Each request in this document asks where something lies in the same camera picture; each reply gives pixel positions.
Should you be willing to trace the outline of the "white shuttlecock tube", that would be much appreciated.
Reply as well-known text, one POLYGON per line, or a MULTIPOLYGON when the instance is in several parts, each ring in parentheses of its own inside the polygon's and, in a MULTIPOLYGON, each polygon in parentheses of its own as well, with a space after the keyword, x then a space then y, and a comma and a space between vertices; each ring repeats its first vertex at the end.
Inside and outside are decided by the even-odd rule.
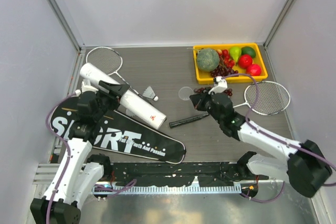
MULTIPOLYGON (((119 85, 117 81, 91 63, 86 63, 81 67, 80 76, 90 80, 92 86, 105 92, 107 92, 108 89, 103 87, 100 82, 102 84, 109 83, 119 85)), ((158 130, 166 120, 164 113, 130 91, 130 89, 121 96, 120 104, 156 130, 158 130)))

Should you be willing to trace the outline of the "clear plastic tube lid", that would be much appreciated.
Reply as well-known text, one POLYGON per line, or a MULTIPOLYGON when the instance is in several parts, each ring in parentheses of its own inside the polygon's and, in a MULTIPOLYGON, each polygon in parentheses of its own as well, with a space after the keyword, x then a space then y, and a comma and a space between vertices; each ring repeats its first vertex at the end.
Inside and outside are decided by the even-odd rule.
POLYGON ((178 97, 183 101, 188 101, 190 96, 194 94, 194 91, 190 87, 182 87, 178 92, 178 97))

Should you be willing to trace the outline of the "white feather shuttlecock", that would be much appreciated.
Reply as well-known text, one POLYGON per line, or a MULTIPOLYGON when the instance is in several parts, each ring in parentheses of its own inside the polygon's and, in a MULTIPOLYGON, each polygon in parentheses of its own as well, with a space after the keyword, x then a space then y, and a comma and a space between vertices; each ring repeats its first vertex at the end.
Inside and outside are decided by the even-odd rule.
POLYGON ((151 99, 153 101, 158 101, 159 97, 155 94, 153 88, 151 86, 148 86, 143 94, 142 94, 145 98, 151 99))

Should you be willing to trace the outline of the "black racket bag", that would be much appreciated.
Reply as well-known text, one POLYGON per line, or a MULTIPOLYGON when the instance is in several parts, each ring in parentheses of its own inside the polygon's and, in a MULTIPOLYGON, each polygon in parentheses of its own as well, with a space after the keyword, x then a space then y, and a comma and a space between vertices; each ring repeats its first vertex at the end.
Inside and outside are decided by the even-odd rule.
MULTIPOLYGON (((76 119, 77 102, 77 96, 69 97, 49 118, 50 127, 65 140, 69 139, 76 119)), ((108 111, 104 115, 92 147, 170 164, 181 163, 186 155, 182 142, 119 111, 108 111)))

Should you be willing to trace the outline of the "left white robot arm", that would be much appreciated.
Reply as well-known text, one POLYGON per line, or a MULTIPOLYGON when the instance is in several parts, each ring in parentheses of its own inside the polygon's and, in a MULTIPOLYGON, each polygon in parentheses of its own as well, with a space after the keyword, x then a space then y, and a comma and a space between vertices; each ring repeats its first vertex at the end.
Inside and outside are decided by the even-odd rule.
POLYGON ((99 181, 112 176, 109 157, 89 156, 100 131, 100 121, 109 110, 115 110, 128 91, 127 84, 99 81, 99 89, 77 90, 76 119, 69 139, 60 140, 66 147, 59 168, 41 199, 34 198, 30 210, 35 223, 79 223, 83 203, 99 181))

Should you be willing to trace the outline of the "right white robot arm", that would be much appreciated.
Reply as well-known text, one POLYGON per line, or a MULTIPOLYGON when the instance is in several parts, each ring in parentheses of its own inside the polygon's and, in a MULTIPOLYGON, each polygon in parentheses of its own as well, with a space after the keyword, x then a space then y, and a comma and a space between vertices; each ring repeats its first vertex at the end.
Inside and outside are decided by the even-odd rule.
POLYGON ((231 99, 223 93, 190 96, 194 108, 207 112, 228 137, 251 144, 272 158, 254 154, 238 165, 240 177, 266 175, 289 183, 299 194, 311 198, 331 177, 335 166, 325 159, 318 145, 301 143, 271 132, 235 111, 231 99))

